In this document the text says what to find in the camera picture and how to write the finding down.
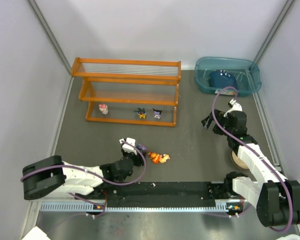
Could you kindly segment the purple bunny toy figure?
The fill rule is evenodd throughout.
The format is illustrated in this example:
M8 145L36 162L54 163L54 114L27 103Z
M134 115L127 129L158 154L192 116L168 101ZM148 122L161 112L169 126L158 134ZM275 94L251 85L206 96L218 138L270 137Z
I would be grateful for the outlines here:
M138 143L138 144L136 145L136 147L137 147L141 152L147 152L147 151L148 151L147 147L145 147L144 145L142 145L142 144L140 144L140 143Z

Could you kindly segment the yellow bear toy figure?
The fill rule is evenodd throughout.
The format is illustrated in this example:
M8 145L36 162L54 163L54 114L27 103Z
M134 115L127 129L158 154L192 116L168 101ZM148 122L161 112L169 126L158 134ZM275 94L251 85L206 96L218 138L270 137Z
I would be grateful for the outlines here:
M154 164L158 164L160 162L160 159L161 159L160 154L155 153L155 152L149 152L148 156Z

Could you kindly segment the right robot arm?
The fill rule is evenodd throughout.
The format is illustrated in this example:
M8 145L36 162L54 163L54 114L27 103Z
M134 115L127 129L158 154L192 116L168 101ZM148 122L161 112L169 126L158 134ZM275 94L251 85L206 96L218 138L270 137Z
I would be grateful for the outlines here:
M244 174L228 174L226 190L244 197L265 227L300 224L300 183L289 180L271 164L257 141L248 134L247 115L240 110L213 110L201 121L208 129L227 137L228 146L249 169L255 180Z

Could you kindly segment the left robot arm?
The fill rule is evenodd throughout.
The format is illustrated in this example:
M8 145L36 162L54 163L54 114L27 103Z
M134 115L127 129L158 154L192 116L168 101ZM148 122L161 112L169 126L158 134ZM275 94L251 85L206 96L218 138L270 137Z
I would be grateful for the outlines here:
M124 183L133 174L134 167L145 164L147 149L122 148L122 158L101 166L78 166L54 155L22 169L23 198L37 200L49 194L78 194L88 196L106 188Z

